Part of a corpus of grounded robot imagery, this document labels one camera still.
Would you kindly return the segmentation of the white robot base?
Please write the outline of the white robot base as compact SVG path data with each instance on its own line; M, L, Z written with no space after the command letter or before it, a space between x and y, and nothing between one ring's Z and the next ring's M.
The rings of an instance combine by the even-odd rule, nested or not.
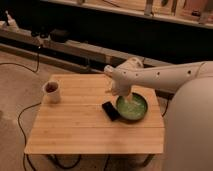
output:
M163 171L213 171L213 78L183 85L168 108Z

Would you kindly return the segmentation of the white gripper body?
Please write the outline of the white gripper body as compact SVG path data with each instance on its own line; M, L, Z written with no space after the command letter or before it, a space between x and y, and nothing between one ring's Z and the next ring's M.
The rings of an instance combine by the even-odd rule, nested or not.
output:
M131 94L132 83L122 82L118 80L112 80L106 93L110 93L113 96L128 97Z

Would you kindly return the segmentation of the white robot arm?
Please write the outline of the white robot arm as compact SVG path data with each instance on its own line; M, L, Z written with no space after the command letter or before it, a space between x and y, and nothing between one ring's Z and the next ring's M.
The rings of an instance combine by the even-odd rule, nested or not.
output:
M213 76L213 61L145 68L139 58L132 57L116 67L106 65L104 74L112 79L113 95L129 96L134 85L175 93L188 81Z

